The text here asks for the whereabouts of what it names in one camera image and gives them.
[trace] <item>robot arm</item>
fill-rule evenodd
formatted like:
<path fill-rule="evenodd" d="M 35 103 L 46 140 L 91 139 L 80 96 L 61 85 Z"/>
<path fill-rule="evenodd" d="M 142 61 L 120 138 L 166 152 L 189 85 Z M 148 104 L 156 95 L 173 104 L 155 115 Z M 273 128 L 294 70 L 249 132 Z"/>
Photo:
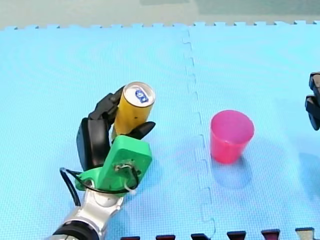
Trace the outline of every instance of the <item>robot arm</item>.
<path fill-rule="evenodd" d="M 154 122 L 145 122 L 116 137 L 110 146 L 109 130 L 115 121 L 122 90 L 123 87 L 109 93 L 82 119 L 76 144 L 84 172 L 60 169 L 75 209 L 46 240 L 104 240 L 108 220 L 121 209 L 124 195 L 138 187 L 148 169 L 151 151 L 140 140 L 154 128 Z M 75 178 L 76 188 L 85 191 L 82 204 L 67 173 Z"/>
<path fill-rule="evenodd" d="M 312 72 L 309 79 L 309 87 L 313 95 L 308 95 L 305 100 L 305 109 L 314 130 L 320 129 L 320 72 Z"/>

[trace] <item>blue floor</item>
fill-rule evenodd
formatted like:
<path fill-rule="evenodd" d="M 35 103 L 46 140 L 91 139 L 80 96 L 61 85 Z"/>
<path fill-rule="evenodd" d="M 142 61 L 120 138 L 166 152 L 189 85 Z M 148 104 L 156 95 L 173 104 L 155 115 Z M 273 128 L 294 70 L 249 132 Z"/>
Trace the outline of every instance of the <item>blue floor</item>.
<path fill-rule="evenodd" d="M 142 81 L 156 91 L 145 138 L 154 160 L 108 240 L 313 227 L 320 238 L 320 135 L 304 108 L 319 71 L 320 24 L 81 28 L 0 31 L 0 231 L 3 239 L 52 234 L 73 208 L 60 167 L 81 170 L 80 121 L 98 100 Z M 209 122 L 235 109 L 255 136 L 233 166 L 212 162 Z"/>

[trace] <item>green 3d-printed part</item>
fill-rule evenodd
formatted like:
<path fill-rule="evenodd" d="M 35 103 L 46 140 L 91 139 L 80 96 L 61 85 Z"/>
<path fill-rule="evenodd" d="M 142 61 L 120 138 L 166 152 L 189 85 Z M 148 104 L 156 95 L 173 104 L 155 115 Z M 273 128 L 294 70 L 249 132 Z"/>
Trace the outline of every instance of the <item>green 3d-printed part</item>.
<path fill-rule="evenodd" d="M 118 191 L 125 189 L 125 184 L 128 187 L 136 184 L 130 168 L 119 169 L 119 166 L 133 166 L 137 171 L 140 182 L 151 161 L 152 154 L 148 143 L 132 137 L 119 135 L 115 138 L 103 166 L 85 171 L 79 177 L 83 181 L 92 180 L 94 187 L 97 189 Z M 78 181 L 75 181 L 75 186 L 78 190 L 85 190 Z"/>

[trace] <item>yellow can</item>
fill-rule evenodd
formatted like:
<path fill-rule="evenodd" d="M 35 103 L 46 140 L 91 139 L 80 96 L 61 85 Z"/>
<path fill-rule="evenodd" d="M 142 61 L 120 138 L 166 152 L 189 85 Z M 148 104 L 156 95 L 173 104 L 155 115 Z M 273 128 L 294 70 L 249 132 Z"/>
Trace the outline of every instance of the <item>yellow can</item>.
<path fill-rule="evenodd" d="M 130 133 L 135 127 L 145 123 L 156 100 L 155 91 L 139 81 L 131 82 L 123 88 L 115 116 L 111 138 Z"/>

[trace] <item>pink plastic cup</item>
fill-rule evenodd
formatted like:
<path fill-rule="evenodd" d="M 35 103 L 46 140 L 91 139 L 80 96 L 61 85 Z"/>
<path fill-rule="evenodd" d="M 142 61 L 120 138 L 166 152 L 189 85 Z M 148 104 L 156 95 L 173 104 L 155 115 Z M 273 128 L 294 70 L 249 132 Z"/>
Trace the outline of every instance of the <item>pink plastic cup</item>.
<path fill-rule="evenodd" d="M 253 122 L 243 113 L 234 110 L 219 112 L 211 120 L 211 156 L 222 164 L 236 162 L 254 133 Z"/>

